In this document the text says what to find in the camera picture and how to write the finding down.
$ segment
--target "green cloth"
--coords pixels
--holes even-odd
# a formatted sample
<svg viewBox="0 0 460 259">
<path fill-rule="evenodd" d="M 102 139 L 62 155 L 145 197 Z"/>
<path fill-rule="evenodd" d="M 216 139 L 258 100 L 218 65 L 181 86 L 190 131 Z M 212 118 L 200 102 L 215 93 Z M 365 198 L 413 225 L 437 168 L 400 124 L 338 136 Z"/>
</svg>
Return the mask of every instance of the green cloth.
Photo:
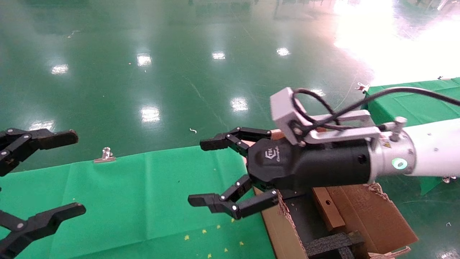
<svg viewBox="0 0 460 259">
<path fill-rule="evenodd" d="M 460 77 L 371 87 L 366 96 L 401 86 L 424 88 L 460 100 Z M 389 94 L 370 102 L 367 109 L 376 124 L 392 121 L 396 116 L 407 118 L 407 126 L 460 118 L 460 107 L 420 94 Z M 420 177 L 421 195 L 428 193 L 441 181 L 441 177 Z"/>
<path fill-rule="evenodd" d="M 11 173 L 0 179 L 0 202 L 23 219 L 72 202 L 87 209 L 18 259 L 274 259 L 260 213 L 233 222 L 187 202 L 189 194 L 222 193 L 245 173 L 232 150 L 185 147 Z"/>
</svg>

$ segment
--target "green led light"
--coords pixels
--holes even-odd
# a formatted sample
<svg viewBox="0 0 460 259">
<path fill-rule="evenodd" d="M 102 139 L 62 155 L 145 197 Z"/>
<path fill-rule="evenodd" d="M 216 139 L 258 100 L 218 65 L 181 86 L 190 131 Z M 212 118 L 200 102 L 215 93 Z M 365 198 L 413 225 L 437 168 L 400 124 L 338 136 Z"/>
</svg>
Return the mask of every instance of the green led light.
<svg viewBox="0 0 460 259">
<path fill-rule="evenodd" d="M 402 158 L 395 158 L 391 161 L 394 168 L 402 170 L 407 167 L 407 161 Z"/>
</svg>

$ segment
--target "green floor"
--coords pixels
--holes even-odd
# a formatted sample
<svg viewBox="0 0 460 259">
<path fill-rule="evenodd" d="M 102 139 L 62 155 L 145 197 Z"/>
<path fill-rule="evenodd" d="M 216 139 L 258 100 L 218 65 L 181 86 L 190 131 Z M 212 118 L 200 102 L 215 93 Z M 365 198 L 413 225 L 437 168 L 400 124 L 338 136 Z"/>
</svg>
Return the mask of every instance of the green floor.
<svg viewBox="0 0 460 259">
<path fill-rule="evenodd" d="M 458 17 L 451 0 L 5 0 L 0 129 L 79 134 L 21 170 L 270 129 L 286 86 L 336 108 L 363 97 L 358 82 L 460 76 Z M 458 184 L 420 197 L 415 178 L 380 182 L 420 238 L 402 258 L 460 258 Z"/>
</svg>

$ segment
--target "screw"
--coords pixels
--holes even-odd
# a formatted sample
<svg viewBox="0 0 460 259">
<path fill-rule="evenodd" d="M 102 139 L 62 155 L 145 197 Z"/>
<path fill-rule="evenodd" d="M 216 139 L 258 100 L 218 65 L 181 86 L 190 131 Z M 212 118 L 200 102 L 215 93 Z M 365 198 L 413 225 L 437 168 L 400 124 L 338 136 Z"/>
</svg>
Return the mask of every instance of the screw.
<svg viewBox="0 0 460 259">
<path fill-rule="evenodd" d="M 392 130 L 392 134 L 390 136 L 390 140 L 393 142 L 398 142 L 399 141 L 399 134 L 401 133 L 401 130 L 406 126 L 407 119 L 404 117 L 396 117 L 395 118 L 395 127 Z"/>
<path fill-rule="evenodd" d="M 296 135 L 302 135 L 303 132 L 302 132 L 302 130 L 299 129 L 299 128 L 294 128 L 294 133 L 295 133 Z"/>
</svg>

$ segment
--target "wire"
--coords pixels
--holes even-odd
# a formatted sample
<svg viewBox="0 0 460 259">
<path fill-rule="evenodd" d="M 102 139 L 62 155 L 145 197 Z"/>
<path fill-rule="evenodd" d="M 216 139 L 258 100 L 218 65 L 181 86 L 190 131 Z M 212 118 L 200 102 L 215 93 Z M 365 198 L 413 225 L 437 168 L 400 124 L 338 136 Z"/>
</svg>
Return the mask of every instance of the wire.
<svg viewBox="0 0 460 259">
<path fill-rule="evenodd" d="M 291 101 L 292 101 L 292 104 L 294 106 L 294 109 L 302 116 L 304 117 L 304 119 L 306 119 L 307 121 L 311 122 L 311 123 L 316 123 L 317 121 L 315 119 L 313 119 L 312 117 L 308 116 L 306 113 L 305 113 L 305 109 L 302 109 L 300 107 L 300 102 L 299 100 L 297 99 L 297 94 L 307 94 L 313 98 L 315 98 L 316 100 L 318 100 L 326 109 L 327 111 L 329 111 L 329 113 L 331 115 L 334 115 L 335 112 L 334 110 L 332 109 L 332 107 L 323 99 L 321 98 L 321 96 L 319 96 L 317 93 L 315 92 L 312 92 L 308 89 L 305 89 L 305 88 L 298 88 L 298 89 L 295 89 L 293 90 L 293 94 L 292 94 L 292 97 L 291 97 Z M 351 129 L 352 127 L 351 126 L 341 126 L 340 125 L 340 122 L 338 119 L 335 119 L 334 120 L 335 123 L 337 125 L 332 125 L 332 124 L 325 124 L 324 125 L 324 128 L 326 129 L 330 129 L 330 130 L 346 130 L 346 129 Z"/>
<path fill-rule="evenodd" d="M 313 125 L 311 126 L 307 126 L 305 128 L 305 130 L 310 131 L 310 130 L 314 130 L 318 127 L 324 127 L 324 128 L 327 128 L 327 129 L 333 129 L 333 128 L 337 128 L 338 130 L 346 130 L 346 129 L 351 129 L 353 127 L 349 127 L 349 128 L 346 128 L 348 126 L 337 126 L 337 125 L 331 125 L 329 124 L 330 122 L 332 121 L 335 121 L 338 119 L 338 117 L 344 115 L 345 113 L 347 112 L 350 112 L 364 104 L 367 104 L 379 97 L 382 97 L 384 95 L 387 95 L 387 94 L 393 94 L 393 93 L 412 93 L 412 94 L 421 94 L 421 95 L 425 95 L 425 96 L 428 96 L 428 97 L 432 97 L 432 98 L 435 98 L 435 99 L 438 99 L 438 100 L 441 100 L 441 101 L 445 101 L 447 103 L 450 103 L 450 104 L 453 104 L 453 105 L 457 105 L 457 106 L 460 106 L 460 100 L 456 100 L 454 98 L 450 98 L 450 97 L 447 97 L 445 95 L 442 95 L 442 94 L 438 94 L 438 93 L 435 93 L 435 92 L 432 92 L 430 90 L 426 90 L 426 89 L 422 89 L 422 88 L 415 88 L 415 87 L 392 87 L 392 88 L 388 88 L 388 89 L 385 89 L 381 92 L 378 92 L 376 94 L 373 94 L 373 95 L 370 95 L 368 96 L 367 98 L 364 98 L 363 100 L 361 101 L 358 101 L 348 107 L 345 107 L 343 108 L 342 110 L 336 112 L 336 113 L 332 113 L 331 112 L 331 116 L 324 119 L 324 120 L 321 120 L 321 121 L 316 121 L 314 120 L 313 118 L 311 118 L 310 116 L 308 116 L 307 114 L 305 114 L 304 112 L 302 112 L 302 110 L 300 109 L 300 107 L 297 105 L 297 102 L 296 102 L 296 98 L 295 98 L 295 94 L 296 94 L 296 91 L 294 91 L 294 94 L 293 94 L 293 97 L 292 97 L 292 100 L 293 100 L 293 106 L 294 108 L 296 109 L 297 112 L 299 112 L 305 119 L 307 119 L 306 117 L 309 117 L 309 119 L 311 120 L 314 120 L 315 122 L 312 122 Z"/>
</svg>

